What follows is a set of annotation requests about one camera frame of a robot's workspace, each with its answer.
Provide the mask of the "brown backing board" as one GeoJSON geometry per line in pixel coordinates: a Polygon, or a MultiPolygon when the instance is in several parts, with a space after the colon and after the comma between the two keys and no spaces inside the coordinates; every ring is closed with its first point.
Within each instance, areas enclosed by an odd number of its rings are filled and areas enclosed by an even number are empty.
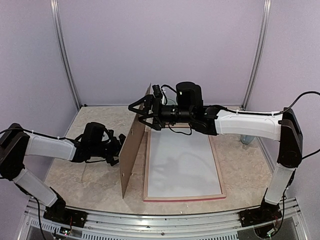
{"type": "Polygon", "coordinates": [[[139,115],[136,113],[119,154],[122,198],[125,197],[136,157],[145,133],[145,128],[146,126],[139,122],[139,115]]]}

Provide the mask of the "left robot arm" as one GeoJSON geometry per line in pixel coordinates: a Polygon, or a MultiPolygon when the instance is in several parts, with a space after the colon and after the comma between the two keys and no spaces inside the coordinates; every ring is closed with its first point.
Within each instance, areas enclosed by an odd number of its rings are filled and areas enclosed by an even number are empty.
{"type": "Polygon", "coordinates": [[[43,181],[54,159],[91,164],[106,162],[114,166],[126,136],[116,136],[104,124],[89,122],[76,138],[51,136],[11,124],[0,132],[0,176],[13,182],[26,194],[49,208],[50,214],[63,223],[70,218],[64,199],[43,181]]]}

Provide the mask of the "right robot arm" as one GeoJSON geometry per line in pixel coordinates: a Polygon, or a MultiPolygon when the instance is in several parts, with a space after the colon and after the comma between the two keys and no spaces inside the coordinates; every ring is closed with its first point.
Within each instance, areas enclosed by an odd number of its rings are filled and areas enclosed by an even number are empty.
{"type": "Polygon", "coordinates": [[[245,135],[267,138],[279,142],[277,164],[271,182],[262,199],[262,206],[256,210],[256,218],[266,222],[275,212],[275,206],[292,182],[294,173],[303,156],[303,134],[292,109],[258,112],[231,110],[222,105],[204,105],[202,89],[190,81],[180,82],[173,89],[176,104],[169,105],[159,85],[152,86],[153,93],[128,106],[138,114],[140,123],[160,131],[166,126],[186,123],[192,131],[209,136],[245,135]]]}

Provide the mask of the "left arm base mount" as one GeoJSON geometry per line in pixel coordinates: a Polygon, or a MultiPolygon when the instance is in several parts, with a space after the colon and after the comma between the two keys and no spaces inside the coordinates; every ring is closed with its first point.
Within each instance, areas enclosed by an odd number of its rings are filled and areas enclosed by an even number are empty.
{"type": "Polygon", "coordinates": [[[52,206],[46,206],[43,218],[70,227],[84,228],[88,213],[66,207],[65,200],[58,194],[52,206]]]}

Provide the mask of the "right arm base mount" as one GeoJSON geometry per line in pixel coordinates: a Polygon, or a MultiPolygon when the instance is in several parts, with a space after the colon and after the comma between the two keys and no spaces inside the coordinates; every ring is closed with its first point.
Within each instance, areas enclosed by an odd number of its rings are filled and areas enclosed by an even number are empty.
{"type": "Polygon", "coordinates": [[[279,220],[282,217],[283,214],[279,204],[273,205],[264,200],[262,200],[258,207],[239,212],[240,223],[243,228],[279,220]]]}

